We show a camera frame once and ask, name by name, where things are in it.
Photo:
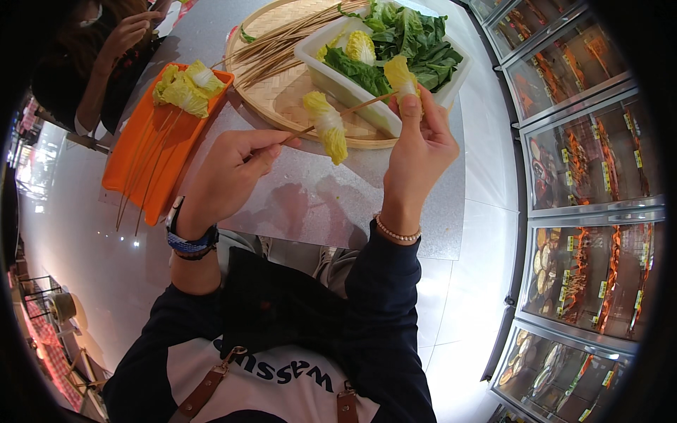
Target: face mask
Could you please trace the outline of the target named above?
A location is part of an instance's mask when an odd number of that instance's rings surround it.
[[[88,20],[83,20],[80,22],[80,28],[84,28],[86,26],[91,26],[94,22],[98,21],[99,18],[101,18],[101,15],[104,12],[104,8],[99,4],[99,13],[96,15],[96,18],[94,19],[88,19]]]

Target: white plastic container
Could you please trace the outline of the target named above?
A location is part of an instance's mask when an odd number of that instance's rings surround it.
[[[398,7],[401,5],[396,1],[394,1],[394,4],[398,5]],[[412,9],[415,8],[415,6],[408,1],[405,5]],[[367,16],[369,14],[369,6],[365,6],[355,12],[361,16]],[[348,79],[331,67],[315,59],[315,56],[317,55],[318,50],[326,44],[331,43],[339,34],[341,34],[341,32],[344,32],[344,35],[340,38],[336,46],[342,47],[345,50],[348,36],[355,30],[362,30],[368,34],[373,32],[371,28],[366,26],[359,19],[343,16],[306,37],[306,39],[301,41],[294,49],[294,55],[297,59],[306,63],[308,66],[308,71],[313,84],[349,108],[367,102],[373,99],[374,96],[358,84],[354,83],[351,79]],[[452,45],[452,48],[463,56],[463,60],[457,66],[457,70],[452,75],[451,81],[449,81],[441,90],[433,94],[435,102],[448,109],[452,105],[454,98],[456,98],[456,94],[458,94],[458,90],[463,84],[463,81],[465,81],[468,72],[470,72],[474,60],[465,49],[459,46],[457,42],[452,40],[448,35],[442,37],[442,41],[448,41],[449,44]],[[386,135],[395,138],[399,137],[399,133],[402,130],[402,121],[388,108],[386,103],[376,102],[358,110],[356,113]]]

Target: orange tray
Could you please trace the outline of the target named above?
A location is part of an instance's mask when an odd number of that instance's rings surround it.
[[[138,207],[141,207],[141,201],[144,198],[146,187],[148,187],[146,201],[144,202],[144,212],[146,212],[144,221],[150,226],[158,223],[160,213],[167,203],[181,168],[183,168],[190,150],[209,119],[199,119],[184,112],[181,113],[176,125],[173,125],[175,117],[179,115],[179,108],[171,104],[153,105],[153,88],[170,64],[177,65],[180,70],[185,70],[188,67],[185,64],[169,63],[155,78],[155,81],[134,109],[122,135],[120,135],[101,181],[101,185],[107,190],[120,193],[124,191],[129,200]],[[225,89],[209,100],[207,111],[210,115],[212,111],[217,110],[219,102],[225,98],[225,92],[235,78],[233,74],[220,70],[214,70],[214,74],[225,83]],[[160,151],[160,146],[172,126],[173,129],[165,147]]]

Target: hand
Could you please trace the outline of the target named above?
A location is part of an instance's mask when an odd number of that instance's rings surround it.
[[[458,144],[449,131],[447,110],[435,104],[430,91],[420,84],[418,88],[421,100],[415,95],[405,96],[401,113],[394,96],[388,104],[402,119],[402,132],[383,177],[381,221],[385,227],[403,236],[418,231],[426,197],[459,154]]]
[[[144,12],[121,20],[101,47],[97,56],[99,64],[97,70],[110,71],[117,58],[122,57],[127,50],[143,39],[151,27],[150,20],[162,17],[161,12]]]
[[[226,131],[214,145],[185,196],[177,220],[177,235],[198,240],[214,223],[234,215],[249,199],[256,182],[270,172],[289,132]],[[298,139],[289,146],[300,144]],[[244,159],[253,153],[247,162]]]

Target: white tiled floor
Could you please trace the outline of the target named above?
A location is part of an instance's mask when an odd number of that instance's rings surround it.
[[[460,92],[466,140],[460,259],[421,259],[419,355],[438,420],[479,423],[496,406],[479,378],[514,266],[515,160],[498,82],[465,11],[446,0],[420,2],[450,16],[447,31],[476,63]],[[38,153],[20,172],[23,180],[44,190],[21,197],[20,230],[32,275],[50,273],[76,296],[83,333],[79,343],[100,365],[114,370],[169,283],[169,247],[162,225],[141,225],[133,237],[133,208],[115,232],[117,207],[98,201],[106,157],[67,143],[63,136],[45,125]],[[276,242],[271,255],[273,261],[311,273],[318,247]]]

